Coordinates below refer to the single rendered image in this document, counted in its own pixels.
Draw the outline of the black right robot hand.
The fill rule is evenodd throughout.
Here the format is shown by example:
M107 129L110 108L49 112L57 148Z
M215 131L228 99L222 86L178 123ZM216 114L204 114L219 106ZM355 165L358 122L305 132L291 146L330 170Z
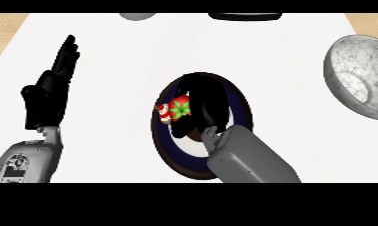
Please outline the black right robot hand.
M203 133L216 126L217 133L226 130L229 123L229 102L223 84L201 73L185 74L181 78L176 95L189 95L191 114L172 123L175 138L184 138L194 129Z

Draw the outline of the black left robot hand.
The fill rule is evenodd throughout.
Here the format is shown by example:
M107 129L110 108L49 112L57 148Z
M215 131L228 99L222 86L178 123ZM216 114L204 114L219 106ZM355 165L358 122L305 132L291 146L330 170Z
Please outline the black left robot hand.
M27 109L27 130L46 126L58 127L62 122L79 58L76 37L70 35L59 48L52 69L43 72L37 83L21 90Z

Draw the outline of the red tomato with green stem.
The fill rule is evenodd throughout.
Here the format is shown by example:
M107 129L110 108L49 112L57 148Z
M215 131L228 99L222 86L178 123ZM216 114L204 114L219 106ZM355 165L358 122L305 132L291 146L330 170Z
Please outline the red tomato with green stem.
M173 98L169 103L160 104L157 106L157 111L160 120L167 125L178 122L182 117L191 116L189 96L182 95L178 98Z

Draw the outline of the dark blue rimmed plate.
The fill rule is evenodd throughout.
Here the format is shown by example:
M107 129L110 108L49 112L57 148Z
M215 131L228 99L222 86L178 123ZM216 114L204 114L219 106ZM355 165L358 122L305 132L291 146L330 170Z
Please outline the dark blue rimmed plate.
M235 84L213 73L200 72L200 75L215 79L225 88L229 102L229 125L240 124L253 129L253 114L243 92ZM151 118L151 132L158 154L170 168L185 177L210 180L216 178L207 167L209 152L201 141L201 134L194 129L184 138L172 135L172 126L161 121L158 109L175 98L182 78L178 78L163 90L155 102Z

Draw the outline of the grey marbled bowl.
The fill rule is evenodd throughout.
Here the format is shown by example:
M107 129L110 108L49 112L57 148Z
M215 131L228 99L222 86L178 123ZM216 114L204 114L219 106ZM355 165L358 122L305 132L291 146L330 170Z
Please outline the grey marbled bowl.
M336 41L324 60L324 78L343 105L378 120L378 38L349 35Z

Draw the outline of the black flat object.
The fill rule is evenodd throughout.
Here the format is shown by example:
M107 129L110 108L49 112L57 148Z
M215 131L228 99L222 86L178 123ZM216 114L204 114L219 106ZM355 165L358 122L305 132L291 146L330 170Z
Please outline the black flat object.
M209 13L210 17L226 21L271 21L282 17L282 13Z

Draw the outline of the grey rounded object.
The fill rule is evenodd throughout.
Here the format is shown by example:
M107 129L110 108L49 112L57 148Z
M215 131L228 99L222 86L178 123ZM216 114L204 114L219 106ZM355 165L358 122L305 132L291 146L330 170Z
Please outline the grey rounded object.
M120 13L120 16L130 21L150 19L157 13Z

